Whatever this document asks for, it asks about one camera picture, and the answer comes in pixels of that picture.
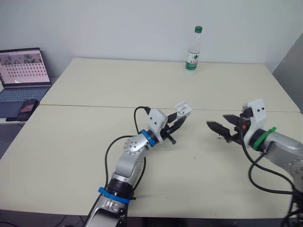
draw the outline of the blue ring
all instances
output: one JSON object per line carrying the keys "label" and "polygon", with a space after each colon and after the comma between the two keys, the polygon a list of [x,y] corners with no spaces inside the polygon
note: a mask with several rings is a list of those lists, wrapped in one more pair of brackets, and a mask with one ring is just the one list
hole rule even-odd
{"label": "blue ring", "polygon": [[140,132],[145,136],[145,138],[147,139],[147,141],[150,143],[152,147],[156,145],[156,142],[151,138],[151,136],[145,130],[141,130]]}
{"label": "blue ring", "polygon": [[115,196],[115,195],[112,195],[112,194],[108,193],[107,191],[105,191],[105,189],[103,187],[100,187],[98,192],[100,192],[104,196],[106,196],[106,197],[108,197],[112,200],[115,200],[117,202],[121,202],[121,203],[125,203],[125,204],[129,204],[129,202],[130,202],[130,200],[128,200],[128,199],[121,198],[121,197],[118,197],[118,196]]}

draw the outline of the laptop keyboard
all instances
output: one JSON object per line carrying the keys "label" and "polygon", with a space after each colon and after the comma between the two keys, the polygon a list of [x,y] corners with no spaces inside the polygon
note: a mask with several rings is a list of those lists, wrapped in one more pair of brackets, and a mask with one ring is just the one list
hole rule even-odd
{"label": "laptop keyboard", "polygon": [[46,94],[48,87],[35,89],[5,89],[0,93],[0,102],[18,102],[27,99],[40,101]]}

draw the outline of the table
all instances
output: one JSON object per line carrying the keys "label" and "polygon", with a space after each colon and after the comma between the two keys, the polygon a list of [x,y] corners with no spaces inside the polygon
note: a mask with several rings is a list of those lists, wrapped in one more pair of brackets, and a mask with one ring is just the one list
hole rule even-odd
{"label": "table", "polygon": [[[135,134],[133,110],[40,105],[0,160],[0,209],[87,215],[105,182],[106,148],[121,135]],[[157,145],[147,156],[129,216],[283,217],[290,198],[250,184],[250,163],[241,147],[218,139],[205,123],[213,120],[232,128],[222,115],[233,113],[240,112],[194,110],[173,134],[177,144]],[[138,111],[137,119],[139,129],[146,128],[144,111]],[[300,113],[269,112],[265,128],[276,126],[277,132],[302,141],[302,123]],[[123,143],[110,151],[110,173]],[[287,175],[268,160],[261,164]],[[257,169],[253,177],[265,187],[290,190],[285,181]]]}
{"label": "table", "polygon": [[43,105],[241,110],[263,98],[267,111],[300,112],[264,65],[200,63],[185,76],[183,62],[75,58],[43,98]]}

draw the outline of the cable connector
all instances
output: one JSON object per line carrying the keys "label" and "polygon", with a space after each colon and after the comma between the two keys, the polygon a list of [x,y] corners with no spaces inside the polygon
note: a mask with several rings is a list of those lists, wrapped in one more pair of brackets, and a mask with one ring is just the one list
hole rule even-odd
{"label": "cable connector", "polygon": [[148,106],[145,106],[144,110],[147,114],[150,114],[151,109]]}
{"label": "cable connector", "polygon": [[249,107],[249,108],[243,110],[242,116],[245,117],[245,118],[253,117],[254,114],[253,114],[253,112],[252,112],[252,108]]}

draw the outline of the silver robot arm segment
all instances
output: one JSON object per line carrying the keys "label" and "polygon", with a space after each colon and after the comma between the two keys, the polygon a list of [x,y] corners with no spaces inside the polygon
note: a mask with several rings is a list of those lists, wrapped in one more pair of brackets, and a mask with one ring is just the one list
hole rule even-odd
{"label": "silver robot arm segment", "polygon": [[176,106],[176,113],[166,116],[159,109],[148,112],[147,128],[136,136],[129,138],[124,144],[124,151],[119,158],[108,185],[100,187],[100,195],[89,213],[85,227],[124,227],[124,216],[130,200],[135,199],[134,186],[144,158],[157,144],[169,139],[176,141],[171,134],[184,123],[191,112],[187,102]]}

